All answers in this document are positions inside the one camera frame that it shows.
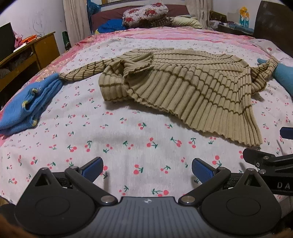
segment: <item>brown headboard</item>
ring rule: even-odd
[[[285,5],[261,1],[255,20],[254,37],[272,41],[293,57],[293,12]]]
[[[177,4],[166,4],[169,11],[167,16],[180,16],[180,15],[188,15],[189,12],[185,5],[177,5]],[[111,19],[122,19],[123,13],[131,8],[135,8],[138,6],[127,6],[127,7],[120,7],[114,8],[107,11],[101,11],[97,14],[92,15],[91,20],[93,23],[93,30],[95,31],[100,25],[106,23],[108,20]]]

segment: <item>beige curtain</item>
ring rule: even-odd
[[[197,17],[203,28],[207,28],[212,0],[185,0],[189,14]]]
[[[63,0],[66,28],[71,46],[88,37],[90,26],[86,11],[86,1]]]

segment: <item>white wall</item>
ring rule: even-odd
[[[281,3],[279,0],[267,0],[270,2]],[[227,15],[239,13],[239,9],[245,6],[249,12],[249,27],[254,29],[256,14],[261,0],[213,0],[213,11]]]
[[[65,51],[62,32],[66,30],[66,24],[62,0],[16,0],[0,15],[0,26],[9,22],[23,39],[56,31],[59,52]]]

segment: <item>beige ribbed sweater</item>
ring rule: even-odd
[[[262,143],[251,107],[251,94],[266,87],[278,62],[271,57],[250,67],[234,55],[203,51],[135,49],[119,57],[93,62],[69,73],[66,80],[99,78],[106,101],[134,99],[169,112],[189,127],[216,132],[249,146]]]

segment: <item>bed sheet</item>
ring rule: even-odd
[[[209,53],[234,54],[257,65],[267,54],[257,47],[203,40],[157,40],[111,37],[80,50],[62,72],[92,61],[116,57],[134,48],[193,48]],[[102,174],[94,182],[118,199],[121,196],[174,196],[176,200],[200,185],[191,162],[199,157],[208,164],[243,173],[251,167],[243,160],[244,146],[215,134],[190,130],[176,117],[137,103],[104,102],[99,74],[64,85],[42,114],[38,126],[8,138],[0,148],[1,196],[16,203],[41,167],[52,172],[82,166],[96,156],[104,160]],[[292,141],[282,139],[279,129],[290,126],[293,105],[288,93],[274,79],[252,101],[263,144],[268,153],[292,153]],[[282,214],[291,199],[276,196]]]

